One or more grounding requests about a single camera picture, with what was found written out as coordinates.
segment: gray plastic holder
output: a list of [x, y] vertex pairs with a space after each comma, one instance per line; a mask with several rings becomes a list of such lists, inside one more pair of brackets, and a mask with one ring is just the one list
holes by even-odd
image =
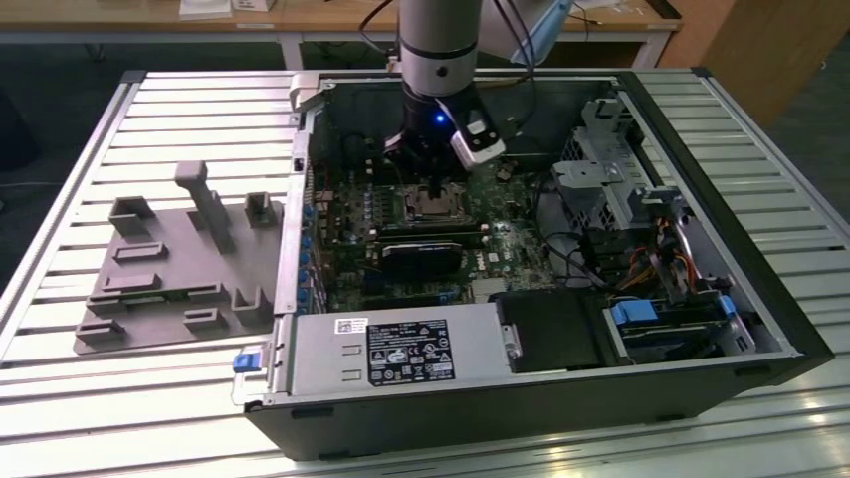
[[192, 209], [151, 211], [141, 197], [115, 199], [77, 354], [270, 331], [282, 204], [250, 193], [224, 206], [202, 179], [202, 162], [178, 164]]

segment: metal table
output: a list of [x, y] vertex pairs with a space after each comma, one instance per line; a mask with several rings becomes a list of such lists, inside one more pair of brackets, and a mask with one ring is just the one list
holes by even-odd
[[0, 475], [845, 473], [847, 225], [711, 78], [688, 70], [639, 76], [835, 351], [832, 362], [693, 420], [293, 463], [230, 402], [233, 355], [262, 337], [93, 357], [71, 351], [111, 235], [106, 215], [115, 196], [142, 194], [153, 208], [185, 207], [185, 192], [169, 179], [174, 163], [190, 157], [208, 161], [209, 187], [225, 202], [256, 190], [285, 201], [297, 124], [290, 73], [127, 74], [0, 299]]

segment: blue tab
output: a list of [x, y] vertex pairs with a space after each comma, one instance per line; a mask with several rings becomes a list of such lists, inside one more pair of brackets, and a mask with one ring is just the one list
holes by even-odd
[[733, 308], [733, 302], [731, 301], [729, 296], [719, 296], [719, 308], [721, 312], [725, 314], [725, 318], [731, 319], [736, 314], [736, 310]]
[[611, 316], [613, 317], [613, 323], [617, 326], [621, 326], [623, 324], [628, 322], [628, 319], [625, 318], [625, 313], [623, 312], [623, 309], [620, 309], [619, 304], [611, 308]]
[[617, 326], [633, 322], [649, 322], [659, 319], [652, 307], [652, 302], [641, 299], [637, 301], [621, 301], [611, 308], [611, 315]]
[[260, 371], [260, 352], [253, 354], [238, 354], [233, 358], [233, 372], [245, 373], [246, 371]]

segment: cable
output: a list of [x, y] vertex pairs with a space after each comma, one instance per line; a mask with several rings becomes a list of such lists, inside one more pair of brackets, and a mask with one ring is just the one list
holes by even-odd
[[0, 184], [0, 188], [6, 187], [29, 187], [29, 186], [61, 186], [61, 182], [10, 182], [7, 184]]
[[586, 43], [586, 42], [589, 42], [589, 20], [586, 20], [586, 10], [584, 10], [584, 7], [581, 5], [578, 5], [577, 2], [573, 2], [573, 5], [576, 7], [578, 7], [578, 9], [581, 10], [581, 16], [584, 17], [580, 20], [584, 21], [584, 43]]
[[528, 33], [528, 29], [525, 27], [525, 23], [521, 21], [521, 17], [518, 16], [518, 11], [516, 10], [516, 6], [513, 5], [513, 0], [505, 0], [506, 6], [510, 9], [510, 13], [516, 17], [518, 22], [518, 26], [521, 27], [522, 34], [525, 36], [525, 42], [528, 44], [528, 49], [530, 50], [530, 57], [528, 57], [528, 52], [525, 51], [525, 46], [518, 39], [518, 35], [516, 34], [516, 30], [513, 30], [513, 26], [509, 23], [509, 19], [506, 18], [506, 13], [504, 12], [504, 8], [501, 7], [500, 0], [492, 0], [492, 5], [494, 5], [494, 9], [498, 12], [498, 17], [501, 17], [501, 22], [504, 23], [504, 27], [506, 28], [510, 37], [513, 37], [513, 42], [516, 43], [516, 48], [521, 52], [521, 59], [525, 62], [525, 76], [526, 80], [530, 82], [530, 106], [528, 108], [528, 112], [522, 116], [521, 119], [516, 121], [516, 130], [521, 130], [528, 119], [533, 115], [536, 110], [536, 83], [533, 81], [533, 68], [536, 65], [536, 52], [533, 51], [533, 43], [530, 42], [530, 35]]
[[366, 35], [365, 30], [372, 19], [377, 16], [378, 13], [381, 13], [381, 10], [384, 10], [386, 8], [386, 5], [389, 5], [390, 3], [393, 3], [393, 0], [384, 0], [381, 4], [374, 7], [374, 10], [372, 10], [369, 15], [366, 15], [366, 18], [362, 19], [362, 22], [360, 22], [360, 27], [357, 28], [357, 32], [360, 32], [360, 37], [362, 38], [364, 43], [369, 46], [369, 48], [372, 48], [372, 50], [384, 55], [384, 57], [388, 55], [386, 50], [378, 47], [377, 44], [372, 41], [372, 39]]

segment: white label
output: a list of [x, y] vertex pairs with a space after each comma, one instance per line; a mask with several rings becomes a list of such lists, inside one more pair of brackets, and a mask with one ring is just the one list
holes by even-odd
[[273, 23], [237, 23], [236, 28], [257, 28], [257, 29], [272, 29], [274, 28]]
[[366, 331], [369, 319], [356, 317], [353, 319], [337, 319], [333, 331], [336, 334], [361, 334]]

